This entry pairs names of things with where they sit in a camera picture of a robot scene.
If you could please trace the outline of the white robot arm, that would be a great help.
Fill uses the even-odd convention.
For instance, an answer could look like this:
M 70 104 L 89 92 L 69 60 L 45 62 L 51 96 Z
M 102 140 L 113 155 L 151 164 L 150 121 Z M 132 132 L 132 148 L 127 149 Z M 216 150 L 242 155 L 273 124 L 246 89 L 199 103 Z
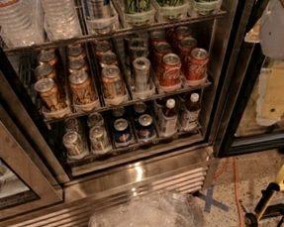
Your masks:
M 284 0 L 270 0 L 260 18 L 259 40 L 263 54 L 284 60 Z

